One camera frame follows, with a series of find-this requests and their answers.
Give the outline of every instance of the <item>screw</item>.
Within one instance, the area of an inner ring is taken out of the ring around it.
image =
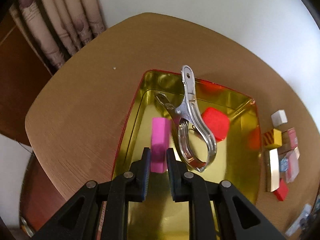
[[[231,186],[231,182],[228,181],[228,180],[224,180],[224,181],[221,182],[221,185],[223,187],[230,187]]]
[[[87,188],[94,188],[97,185],[97,183],[93,180],[90,180],[85,185],[87,186]]]
[[[126,171],[123,176],[126,178],[126,179],[130,179],[133,177],[133,173],[131,171]]]
[[[191,179],[193,178],[193,173],[190,171],[187,171],[183,174],[183,176],[185,176],[187,179]]]

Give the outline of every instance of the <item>silver object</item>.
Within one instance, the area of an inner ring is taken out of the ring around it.
[[[231,182],[228,181],[228,180],[223,180],[223,181],[221,182],[221,185],[222,185],[223,187],[230,187],[230,186],[231,186]]]
[[[202,172],[213,162],[217,154],[217,143],[214,135],[202,120],[196,100],[195,77],[192,69],[184,65],[181,70],[184,85],[184,98],[180,106],[175,108],[166,95],[155,93],[155,98],[168,111],[178,133],[180,152],[185,162],[196,171]],[[201,134],[208,148],[207,161],[199,160],[189,145],[188,122],[194,125]]]
[[[23,217],[20,217],[20,221],[21,223],[24,225],[24,229],[26,234],[31,238],[34,236],[34,234],[36,233],[26,222],[26,220]]]
[[[85,185],[87,186],[87,188],[94,188],[96,186],[96,182],[93,180],[90,180]]]
[[[133,177],[133,173],[131,171],[126,171],[123,176],[126,178],[126,179],[130,179]]]
[[[183,174],[187,179],[191,179],[193,178],[193,173],[190,171],[187,171]]]
[[[267,191],[273,192],[280,186],[278,149],[265,152]]]

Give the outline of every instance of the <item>wooden cabinet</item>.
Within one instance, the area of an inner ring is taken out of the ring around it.
[[[0,133],[30,145],[25,117],[50,78],[7,13],[0,23]]]

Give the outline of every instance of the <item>blue package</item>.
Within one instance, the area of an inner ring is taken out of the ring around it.
[[[288,170],[288,159],[283,158],[282,160],[279,160],[279,171],[285,172]]]

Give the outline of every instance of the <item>red block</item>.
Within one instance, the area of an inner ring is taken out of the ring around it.
[[[204,123],[215,136],[217,142],[226,138],[229,131],[230,120],[223,112],[213,107],[208,107],[201,116]]]
[[[280,179],[279,188],[273,192],[279,201],[284,201],[289,189],[283,179]]]

